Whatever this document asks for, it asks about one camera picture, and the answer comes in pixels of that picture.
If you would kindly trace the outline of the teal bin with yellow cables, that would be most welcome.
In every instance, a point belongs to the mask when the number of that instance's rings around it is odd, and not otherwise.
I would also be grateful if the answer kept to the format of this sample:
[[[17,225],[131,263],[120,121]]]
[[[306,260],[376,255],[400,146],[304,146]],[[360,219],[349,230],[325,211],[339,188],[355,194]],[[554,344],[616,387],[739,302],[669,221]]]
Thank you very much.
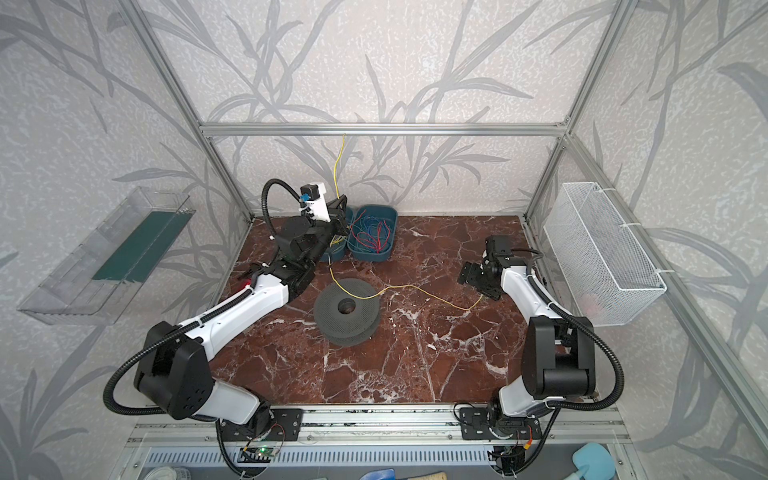
[[[341,260],[345,255],[346,246],[347,236],[336,236],[321,257],[321,261],[325,263],[333,263]]]

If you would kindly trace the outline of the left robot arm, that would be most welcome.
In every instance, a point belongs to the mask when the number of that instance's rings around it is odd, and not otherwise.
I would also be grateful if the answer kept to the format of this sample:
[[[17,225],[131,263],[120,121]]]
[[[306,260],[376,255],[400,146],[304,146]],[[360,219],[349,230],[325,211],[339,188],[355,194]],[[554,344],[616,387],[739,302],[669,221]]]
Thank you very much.
[[[179,325],[154,325],[144,348],[107,381],[105,407],[124,416],[213,419],[238,425],[251,437],[266,434],[274,423],[269,402],[215,379],[209,363],[240,333],[307,289],[333,238],[348,231],[347,203],[346,196],[327,203],[326,221],[289,218],[275,235],[277,257],[256,269],[238,293]]]

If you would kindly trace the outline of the teal bin with red cables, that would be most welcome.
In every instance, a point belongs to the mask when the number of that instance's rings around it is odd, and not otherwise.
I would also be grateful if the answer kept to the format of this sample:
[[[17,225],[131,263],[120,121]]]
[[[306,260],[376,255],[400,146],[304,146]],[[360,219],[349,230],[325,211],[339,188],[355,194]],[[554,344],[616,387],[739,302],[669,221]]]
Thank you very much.
[[[390,206],[362,206],[350,222],[348,250],[354,258],[361,261],[387,261],[394,247],[397,221],[398,213]]]

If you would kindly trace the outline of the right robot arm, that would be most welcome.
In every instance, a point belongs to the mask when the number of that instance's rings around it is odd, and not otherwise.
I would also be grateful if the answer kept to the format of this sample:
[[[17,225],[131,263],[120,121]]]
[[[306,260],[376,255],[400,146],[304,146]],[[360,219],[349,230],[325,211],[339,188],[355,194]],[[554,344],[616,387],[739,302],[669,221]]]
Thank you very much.
[[[526,321],[521,373],[500,388],[486,407],[486,419],[476,427],[493,438],[539,437],[536,422],[560,410],[599,411],[614,405],[624,392],[626,378],[618,356],[594,331],[591,321],[569,312],[540,282],[535,262],[541,253],[516,248],[511,239],[491,235],[478,263],[467,262],[460,284],[475,288],[492,300],[512,299]],[[614,385],[607,396],[591,403],[595,393],[596,352],[609,361]]]

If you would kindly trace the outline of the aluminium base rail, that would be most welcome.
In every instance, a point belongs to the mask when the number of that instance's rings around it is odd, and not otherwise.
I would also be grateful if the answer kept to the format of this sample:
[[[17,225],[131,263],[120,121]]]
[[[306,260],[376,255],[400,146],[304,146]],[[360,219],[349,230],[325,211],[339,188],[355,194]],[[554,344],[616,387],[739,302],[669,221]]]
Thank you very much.
[[[618,409],[565,410],[545,435],[549,417],[519,418],[512,426],[489,425],[483,404],[328,404],[279,406],[265,439],[286,446],[448,445],[464,442],[523,444],[545,437],[550,443],[629,443]]]

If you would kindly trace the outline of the light blue plastic object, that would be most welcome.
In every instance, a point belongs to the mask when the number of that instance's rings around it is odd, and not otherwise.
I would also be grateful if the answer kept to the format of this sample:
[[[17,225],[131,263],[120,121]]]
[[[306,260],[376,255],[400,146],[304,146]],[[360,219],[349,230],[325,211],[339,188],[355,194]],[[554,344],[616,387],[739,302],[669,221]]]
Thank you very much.
[[[610,452],[601,444],[588,443],[572,455],[574,471],[565,480],[611,480],[616,467]]]

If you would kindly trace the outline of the clear plastic wall shelf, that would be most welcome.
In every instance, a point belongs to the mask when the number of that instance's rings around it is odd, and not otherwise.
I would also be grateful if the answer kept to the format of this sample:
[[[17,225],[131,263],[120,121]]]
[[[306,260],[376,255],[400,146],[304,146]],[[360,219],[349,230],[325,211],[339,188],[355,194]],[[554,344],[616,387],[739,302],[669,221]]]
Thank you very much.
[[[46,325],[114,324],[195,213],[187,193],[135,188],[18,310]]]

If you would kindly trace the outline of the green circuit board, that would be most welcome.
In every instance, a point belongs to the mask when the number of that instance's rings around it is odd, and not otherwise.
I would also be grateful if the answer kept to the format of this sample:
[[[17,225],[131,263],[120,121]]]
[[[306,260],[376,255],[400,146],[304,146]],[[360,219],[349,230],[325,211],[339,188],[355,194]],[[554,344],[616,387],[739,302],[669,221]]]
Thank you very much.
[[[247,446],[239,450],[237,462],[246,465],[274,462],[282,448],[280,446]]]

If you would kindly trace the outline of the dark grey foam spool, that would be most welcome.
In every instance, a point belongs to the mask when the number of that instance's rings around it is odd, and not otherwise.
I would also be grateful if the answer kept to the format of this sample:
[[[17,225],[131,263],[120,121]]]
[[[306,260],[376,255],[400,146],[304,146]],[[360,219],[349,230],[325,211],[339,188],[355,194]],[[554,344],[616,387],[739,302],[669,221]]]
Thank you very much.
[[[329,285],[313,306],[316,327],[332,344],[351,347],[374,335],[381,319],[380,298],[369,283],[355,278]]]

